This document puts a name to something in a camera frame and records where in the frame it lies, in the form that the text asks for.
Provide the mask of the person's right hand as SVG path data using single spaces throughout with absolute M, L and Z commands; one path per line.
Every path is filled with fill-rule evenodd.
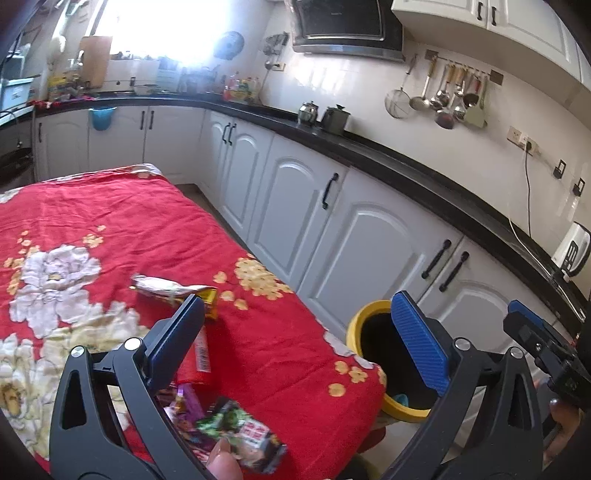
M 544 465 L 549 465 L 566 447 L 583 419 L 583 412 L 560 399 L 549 402 L 550 413 L 559 432 L 544 451 Z

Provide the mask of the person's left hand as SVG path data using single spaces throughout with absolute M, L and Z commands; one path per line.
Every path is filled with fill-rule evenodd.
M 219 439 L 211 450 L 206 468 L 216 480 L 242 480 L 242 468 L 232 456 L 230 444 L 225 438 Z

